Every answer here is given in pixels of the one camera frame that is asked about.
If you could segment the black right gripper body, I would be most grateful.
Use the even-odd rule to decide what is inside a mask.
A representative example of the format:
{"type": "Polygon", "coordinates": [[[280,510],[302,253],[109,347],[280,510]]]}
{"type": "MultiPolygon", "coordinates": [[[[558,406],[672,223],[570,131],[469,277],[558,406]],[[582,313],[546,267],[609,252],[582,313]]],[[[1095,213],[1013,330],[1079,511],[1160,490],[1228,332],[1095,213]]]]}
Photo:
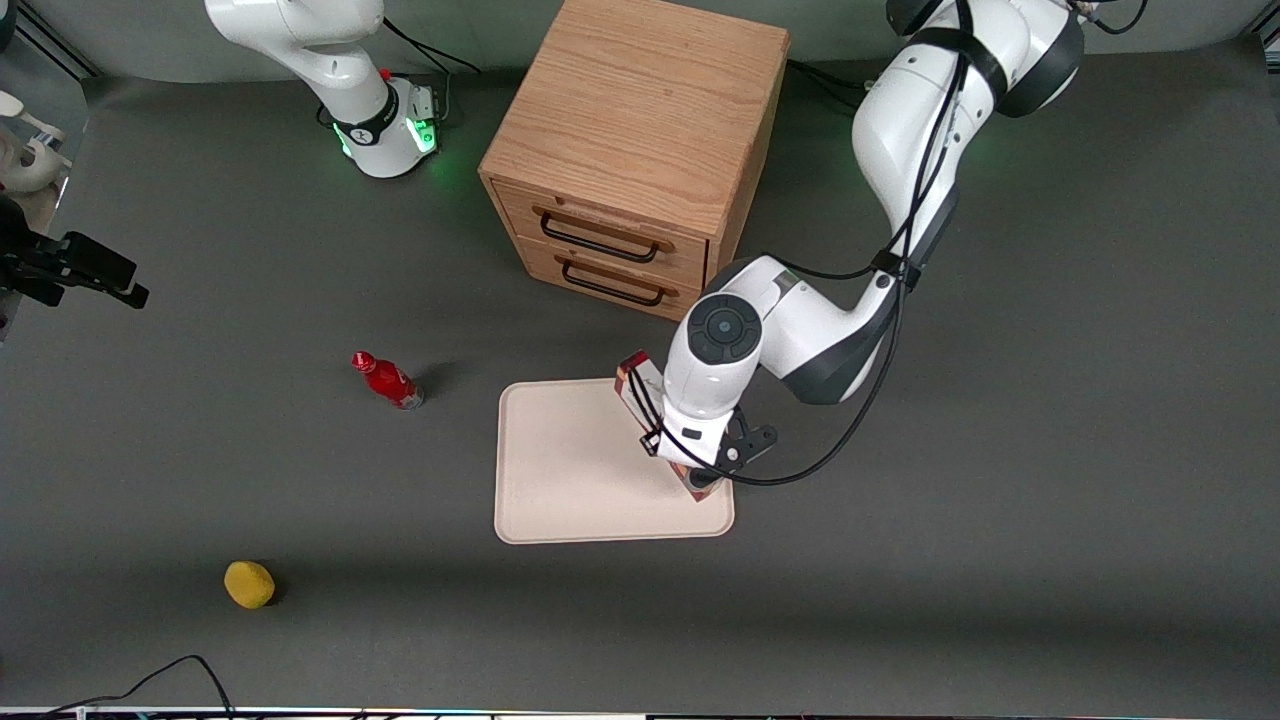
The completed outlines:
{"type": "Polygon", "coordinates": [[[3,290],[14,291],[56,307],[65,293],[60,282],[69,240],[52,240],[33,231],[22,206],[1,196],[1,274],[3,290]]]}

